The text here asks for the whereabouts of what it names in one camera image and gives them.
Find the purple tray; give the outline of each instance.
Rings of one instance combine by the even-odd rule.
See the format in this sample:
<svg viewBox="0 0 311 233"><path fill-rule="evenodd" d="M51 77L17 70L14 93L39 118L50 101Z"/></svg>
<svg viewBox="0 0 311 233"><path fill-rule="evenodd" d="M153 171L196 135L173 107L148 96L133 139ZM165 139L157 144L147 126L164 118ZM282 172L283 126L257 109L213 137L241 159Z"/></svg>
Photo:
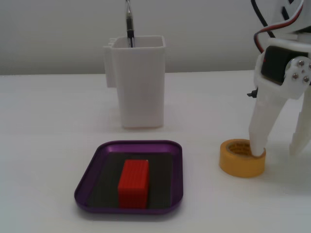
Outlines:
<svg viewBox="0 0 311 233"><path fill-rule="evenodd" d="M121 209L121 208L103 208L89 207L86 204L87 198L93 190L93 186L105 165L107 156L110 152L127 153L163 153L172 154L172 185L171 185L171 206L166 209ZM183 166L182 166L182 148L173 141L155 140L155 141L112 141L99 146L89 163L82 179L80 180L75 192L74 198L77 205L92 213L115 213L115 214L150 214L161 215L174 210L183 198Z"/></svg>

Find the black wire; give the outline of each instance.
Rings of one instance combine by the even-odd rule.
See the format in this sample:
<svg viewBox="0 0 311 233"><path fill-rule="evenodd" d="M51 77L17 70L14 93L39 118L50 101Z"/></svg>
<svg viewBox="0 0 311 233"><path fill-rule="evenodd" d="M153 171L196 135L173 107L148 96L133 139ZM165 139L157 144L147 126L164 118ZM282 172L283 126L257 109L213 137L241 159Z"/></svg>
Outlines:
<svg viewBox="0 0 311 233"><path fill-rule="evenodd" d="M256 15L258 16L259 20L261 21L262 25L263 25L264 27L267 27L268 24L267 24L267 22L264 20L262 14L260 13L260 10L259 10L259 8L257 7L257 4L256 4L256 0L251 0L251 3L252 3L252 5L253 5L254 11L255 11ZM267 33L269 34L269 36L270 36L271 38L275 38L275 36L274 36L274 34L273 34L272 32L267 32Z"/></svg>

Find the robotic arm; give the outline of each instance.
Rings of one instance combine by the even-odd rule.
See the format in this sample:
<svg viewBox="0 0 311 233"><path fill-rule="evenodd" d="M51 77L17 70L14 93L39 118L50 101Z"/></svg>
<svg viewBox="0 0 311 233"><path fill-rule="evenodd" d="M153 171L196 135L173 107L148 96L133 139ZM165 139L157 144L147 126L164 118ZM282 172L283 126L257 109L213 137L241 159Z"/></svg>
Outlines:
<svg viewBox="0 0 311 233"><path fill-rule="evenodd" d="M255 86L258 92L249 126L251 151L262 155L268 135L287 99L304 102L296 131L290 144L290 154L299 154L311 139L311 0L280 0L276 16L285 21L264 28L260 32L277 29L280 33L294 33L296 41L269 39L268 48L258 57L255 67ZM258 49L261 46L255 34Z"/></svg>

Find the table surface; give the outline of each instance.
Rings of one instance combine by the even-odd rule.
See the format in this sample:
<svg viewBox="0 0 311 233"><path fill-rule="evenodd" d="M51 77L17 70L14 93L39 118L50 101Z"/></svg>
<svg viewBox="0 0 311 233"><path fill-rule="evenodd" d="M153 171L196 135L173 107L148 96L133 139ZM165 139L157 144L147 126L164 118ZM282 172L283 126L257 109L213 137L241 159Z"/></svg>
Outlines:
<svg viewBox="0 0 311 233"><path fill-rule="evenodd" d="M235 178L220 144L248 138L253 71L169 73L165 125L123 129L104 75L0 77L0 227L25 233L308 232L311 146L289 157L302 99L289 100L267 145L266 171ZM112 140L168 139L183 147L184 198L164 216L93 215L73 193L96 148Z"/></svg>

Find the white wall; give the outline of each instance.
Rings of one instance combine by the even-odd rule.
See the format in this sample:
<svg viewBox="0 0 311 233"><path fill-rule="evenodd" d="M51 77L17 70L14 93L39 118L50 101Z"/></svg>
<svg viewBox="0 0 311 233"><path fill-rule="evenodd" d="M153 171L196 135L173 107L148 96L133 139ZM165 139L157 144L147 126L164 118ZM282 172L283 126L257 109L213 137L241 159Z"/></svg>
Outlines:
<svg viewBox="0 0 311 233"><path fill-rule="evenodd" d="M268 22L275 1L258 0ZM124 2L0 0L0 74L104 73L102 46L125 35ZM167 72L254 68L261 24L250 0L131 4L136 35L165 37Z"/></svg>

